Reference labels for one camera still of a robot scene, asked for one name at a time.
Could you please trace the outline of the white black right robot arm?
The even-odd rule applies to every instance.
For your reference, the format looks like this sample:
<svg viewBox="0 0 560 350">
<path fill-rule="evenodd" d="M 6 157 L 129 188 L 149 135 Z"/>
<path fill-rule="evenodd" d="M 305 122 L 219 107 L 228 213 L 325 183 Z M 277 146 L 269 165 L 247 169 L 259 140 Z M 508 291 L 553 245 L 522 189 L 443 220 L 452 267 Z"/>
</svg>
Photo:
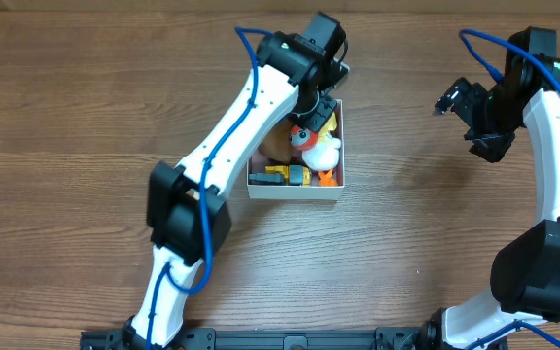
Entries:
<svg viewBox="0 0 560 350">
<path fill-rule="evenodd" d="M 510 333 L 560 322 L 560 59 L 511 54 L 491 89 L 456 80 L 435 105 L 468 126 L 471 153 L 500 161 L 518 128 L 532 144 L 536 178 L 533 225 L 495 257 L 486 289 L 437 311 L 417 341 L 419 349 L 502 348 Z"/>
</svg>

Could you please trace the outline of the brown plush toy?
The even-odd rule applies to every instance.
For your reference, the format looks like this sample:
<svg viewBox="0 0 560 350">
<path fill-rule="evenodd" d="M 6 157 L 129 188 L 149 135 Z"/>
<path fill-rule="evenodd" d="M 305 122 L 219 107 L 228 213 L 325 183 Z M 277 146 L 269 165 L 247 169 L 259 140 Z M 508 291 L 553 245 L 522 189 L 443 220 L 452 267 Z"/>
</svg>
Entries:
<svg viewBox="0 0 560 350">
<path fill-rule="evenodd" d="M 280 163 L 289 163 L 293 155 L 289 140 L 291 127 L 290 124 L 274 127 L 259 145 L 260 154 Z"/>
</svg>

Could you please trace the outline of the white orange plush duck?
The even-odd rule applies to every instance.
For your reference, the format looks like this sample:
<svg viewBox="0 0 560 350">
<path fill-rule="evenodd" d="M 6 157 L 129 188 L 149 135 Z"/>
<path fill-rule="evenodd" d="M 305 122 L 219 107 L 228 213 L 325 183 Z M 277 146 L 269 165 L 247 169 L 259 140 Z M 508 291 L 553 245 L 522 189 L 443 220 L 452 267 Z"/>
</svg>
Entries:
<svg viewBox="0 0 560 350">
<path fill-rule="evenodd" d="M 301 154 L 304 163 L 317 173 L 318 185 L 321 187 L 338 186 L 338 182 L 334 178 L 334 169 L 340 161 L 342 141 L 333 136 L 333 132 L 336 130 L 337 118 L 335 113 L 332 113 L 317 133 L 315 145 Z"/>
</svg>

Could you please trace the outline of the yellow grey toy truck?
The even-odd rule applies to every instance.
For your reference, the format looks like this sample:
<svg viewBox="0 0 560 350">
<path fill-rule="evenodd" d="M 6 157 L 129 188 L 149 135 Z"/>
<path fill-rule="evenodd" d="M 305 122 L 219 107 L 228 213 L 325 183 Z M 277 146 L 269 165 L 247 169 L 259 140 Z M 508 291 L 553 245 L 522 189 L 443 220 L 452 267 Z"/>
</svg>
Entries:
<svg viewBox="0 0 560 350">
<path fill-rule="evenodd" d="M 248 180 L 259 185 L 309 187 L 312 174 L 302 165 L 268 165 L 264 172 L 249 174 Z"/>
</svg>

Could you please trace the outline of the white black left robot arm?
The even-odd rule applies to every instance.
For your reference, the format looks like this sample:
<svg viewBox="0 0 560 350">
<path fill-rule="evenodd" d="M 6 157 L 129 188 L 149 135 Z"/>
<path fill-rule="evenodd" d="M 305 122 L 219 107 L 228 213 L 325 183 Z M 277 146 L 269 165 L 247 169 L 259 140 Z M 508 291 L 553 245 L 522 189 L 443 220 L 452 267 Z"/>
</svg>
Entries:
<svg viewBox="0 0 560 350">
<path fill-rule="evenodd" d="M 263 31 L 252 47 L 250 29 L 235 31 L 251 62 L 243 89 L 190 154 L 175 166 L 161 161 L 151 172 L 153 270 L 140 310 L 122 330 L 125 349 L 164 349 L 179 333 L 187 298 L 208 283 L 230 231 L 232 187 L 275 125 L 290 121 L 289 148 L 303 152 L 309 169 L 330 171 L 339 163 L 337 103 L 329 92 L 349 71 L 345 33 Z"/>
</svg>

